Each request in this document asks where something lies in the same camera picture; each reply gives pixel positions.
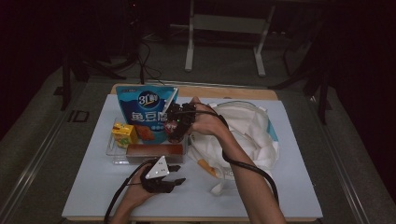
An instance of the white stand leg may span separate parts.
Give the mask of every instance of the white stand leg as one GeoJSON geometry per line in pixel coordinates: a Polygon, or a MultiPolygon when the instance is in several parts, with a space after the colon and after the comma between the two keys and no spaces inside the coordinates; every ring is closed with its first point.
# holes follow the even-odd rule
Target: white stand leg
{"type": "Polygon", "coordinates": [[[259,77],[265,77],[264,64],[262,63],[262,46],[264,45],[265,38],[268,36],[268,30],[270,28],[271,19],[274,15],[275,7],[271,7],[271,11],[268,14],[267,20],[262,27],[262,37],[260,38],[259,45],[253,48],[254,58],[256,59],[257,72],[259,77]]]}
{"type": "Polygon", "coordinates": [[[184,70],[190,72],[192,70],[192,59],[194,56],[194,0],[190,0],[190,25],[189,25],[189,45],[187,46],[186,66],[184,70]]]}

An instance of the white triangle marker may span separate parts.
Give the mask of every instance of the white triangle marker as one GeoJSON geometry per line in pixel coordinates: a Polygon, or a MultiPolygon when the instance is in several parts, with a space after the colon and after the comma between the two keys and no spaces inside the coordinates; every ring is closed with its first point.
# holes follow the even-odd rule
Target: white triangle marker
{"type": "Polygon", "coordinates": [[[169,175],[168,165],[166,163],[165,156],[161,156],[146,175],[146,179],[152,179],[166,175],[169,175]]]}

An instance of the black device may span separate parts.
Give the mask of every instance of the black device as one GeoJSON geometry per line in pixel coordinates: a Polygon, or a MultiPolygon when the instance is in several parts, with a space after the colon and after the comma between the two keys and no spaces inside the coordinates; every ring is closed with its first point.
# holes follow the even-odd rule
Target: black device
{"type": "Polygon", "coordinates": [[[165,131],[168,134],[168,141],[179,143],[184,138],[184,134],[195,122],[196,107],[193,103],[186,103],[182,106],[172,103],[166,110],[165,131]]]}
{"type": "MultiPolygon", "coordinates": [[[[105,224],[109,223],[110,212],[113,209],[113,206],[116,203],[119,196],[121,195],[122,191],[125,189],[126,186],[131,185],[130,181],[132,177],[134,177],[134,175],[142,167],[148,165],[143,171],[143,173],[140,175],[140,181],[141,181],[140,184],[142,185],[143,189],[145,189],[147,192],[150,193],[170,193],[172,192],[175,186],[181,185],[186,180],[186,178],[180,178],[174,181],[163,181],[164,176],[147,179],[147,174],[160,159],[161,158],[143,162],[132,172],[132,174],[129,177],[127,177],[124,180],[121,187],[114,194],[113,199],[111,200],[111,203],[107,208],[104,219],[105,224]]],[[[169,172],[177,172],[180,169],[179,165],[168,165],[168,164],[165,165],[167,166],[169,172]]]]}

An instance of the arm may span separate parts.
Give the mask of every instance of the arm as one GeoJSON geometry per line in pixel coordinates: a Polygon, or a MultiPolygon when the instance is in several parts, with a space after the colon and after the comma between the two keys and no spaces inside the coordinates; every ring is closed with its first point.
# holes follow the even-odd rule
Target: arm
{"type": "Polygon", "coordinates": [[[144,203],[151,196],[155,195],[155,193],[148,193],[145,189],[143,189],[140,184],[139,176],[142,174],[145,166],[142,167],[131,179],[131,184],[125,192],[120,205],[117,207],[116,213],[114,217],[111,219],[112,224],[124,224],[128,223],[129,217],[132,211],[144,203]]]}
{"type": "MultiPolygon", "coordinates": [[[[194,97],[192,102],[199,103],[199,99],[194,97]]],[[[210,111],[210,108],[198,104],[197,110],[210,111]]],[[[232,133],[217,117],[197,114],[190,132],[216,136],[225,154],[230,159],[254,165],[250,157],[239,146],[232,133]]],[[[239,166],[231,165],[231,168],[250,221],[252,223],[286,223],[265,179],[261,175],[239,166]]]]}

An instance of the white table surface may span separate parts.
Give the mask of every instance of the white table surface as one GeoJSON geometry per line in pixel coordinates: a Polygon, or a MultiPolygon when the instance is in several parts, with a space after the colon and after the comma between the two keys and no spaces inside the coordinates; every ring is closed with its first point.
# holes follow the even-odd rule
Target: white table surface
{"type": "MultiPolygon", "coordinates": [[[[191,98],[178,97],[179,104],[191,98]]],[[[227,99],[201,99],[203,103],[222,103],[227,99]]],[[[279,140],[279,160],[272,171],[279,195],[280,208],[287,220],[315,220],[322,217],[318,198],[304,166],[304,161],[290,127],[286,110],[280,101],[246,100],[268,109],[269,118],[279,140]]],[[[70,220],[103,220],[108,205],[121,183],[137,167],[115,165],[106,155],[107,142],[114,119],[122,117],[117,95],[106,98],[92,140],[62,216],[70,220]]],[[[176,173],[167,178],[186,177],[187,180],[168,194],[159,194],[132,212],[136,220],[216,221],[248,220],[237,191],[220,196],[210,193],[219,180],[209,175],[195,161],[185,156],[176,173]]],[[[228,188],[234,188],[230,182],[228,188]]]]}

